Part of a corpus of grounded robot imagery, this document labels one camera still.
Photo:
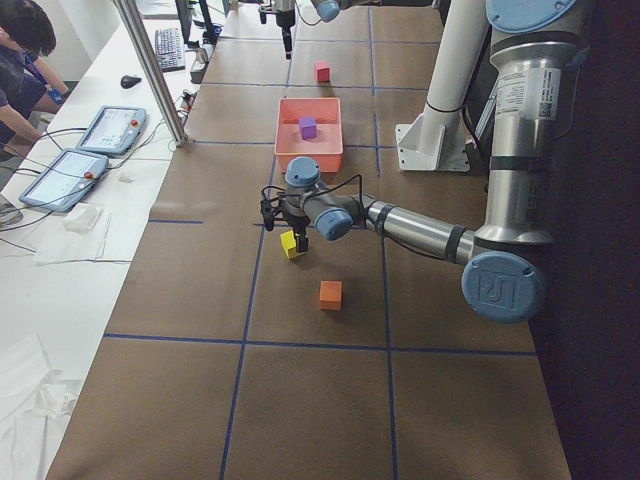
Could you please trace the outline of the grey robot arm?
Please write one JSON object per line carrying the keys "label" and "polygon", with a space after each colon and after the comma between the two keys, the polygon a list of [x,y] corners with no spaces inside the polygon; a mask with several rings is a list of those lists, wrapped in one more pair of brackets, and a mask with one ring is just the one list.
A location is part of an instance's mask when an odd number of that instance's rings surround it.
{"label": "grey robot arm", "polygon": [[[260,22],[265,25],[267,17],[273,15],[276,25],[281,30],[285,59],[290,60],[293,52],[293,40],[291,29],[296,24],[297,17],[302,19],[299,13],[297,1],[260,1],[258,8]],[[319,20],[318,22],[329,23],[333,21],[342,11],[355,6],[397,6],[397,7],[426,7],[437,8],[439,1],[369,1],[369,0],[313,0],[311,2]]]}
{"label": "grey robot arm", "polygon": [[[461,290],[480,316],[517,323],[544,308],[553,239],[545,210],[557,135],[563,72],[579,61],[591,1],[454,1],[444,23],[422,113],[396,128],[403,173],[455,176],[450,188],[429,182],[434,216],[365,193],[343,195],[321,179],[315,154],[296,155],[285,186],[263,197],[266,227],[285,221],[298,251],[313,226],[327,240],[353,227],[418,255],[460,265]],[[464,185],[467,138],[478,138],[465,115],[477,65],[497,72],[483,116],[493,124],[487,191]]]}

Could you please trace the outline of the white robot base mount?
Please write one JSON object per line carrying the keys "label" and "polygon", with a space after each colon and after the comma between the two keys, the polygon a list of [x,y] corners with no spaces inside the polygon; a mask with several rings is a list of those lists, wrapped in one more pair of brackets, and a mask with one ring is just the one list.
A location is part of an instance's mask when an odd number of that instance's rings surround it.
{"label": "white robot base mount", "polygon": [[470,169],[462,109],[488,29],[484,1],[450,3],[423,112],[413,123],[396,126],[401,170]]}

